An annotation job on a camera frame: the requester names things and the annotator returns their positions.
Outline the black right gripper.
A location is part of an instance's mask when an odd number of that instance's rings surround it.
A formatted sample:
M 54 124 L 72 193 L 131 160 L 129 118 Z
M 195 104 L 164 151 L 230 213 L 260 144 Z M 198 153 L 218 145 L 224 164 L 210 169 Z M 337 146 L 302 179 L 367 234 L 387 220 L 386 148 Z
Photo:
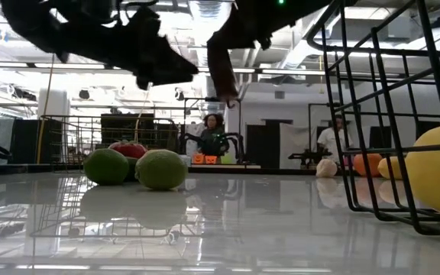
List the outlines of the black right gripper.
M 244 13 L 247 32 L 260 44 L 263 50 L 272 42 L 272 33 L 292 24 L 290 5 L 292 0 L 244 0 Z M 220 44 L 225 48 L 249 48 L 241 16 L 235 6 L 231 7 L 228 19 L 219 30 Z

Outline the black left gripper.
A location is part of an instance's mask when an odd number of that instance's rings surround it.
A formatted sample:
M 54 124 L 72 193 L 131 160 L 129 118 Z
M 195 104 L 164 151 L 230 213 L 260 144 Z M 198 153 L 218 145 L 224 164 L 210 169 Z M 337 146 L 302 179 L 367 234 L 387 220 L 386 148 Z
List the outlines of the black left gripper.
M 162 86 L 187 83 L 199 72 L 198 67 L 177 53 L 166 36 L 158 37 L 160 28 L 159 15 L 146 5 L 139 5 L 137 11 L 123 24 L 121 12 L 110 11 L 108 18 L 101 20 L 101 25 L 115 23 L 107 30 L 107 37 L 102 48 L 105 55 L 102 62 L 108 66 L 118 66 L 130 70 L 136 75 L 139 89 L 148 90 L 150 86 Z M 158 50 L 165 64 L 175 70 L 192 75 L 160 75 L 155 57 L 156 39 Z

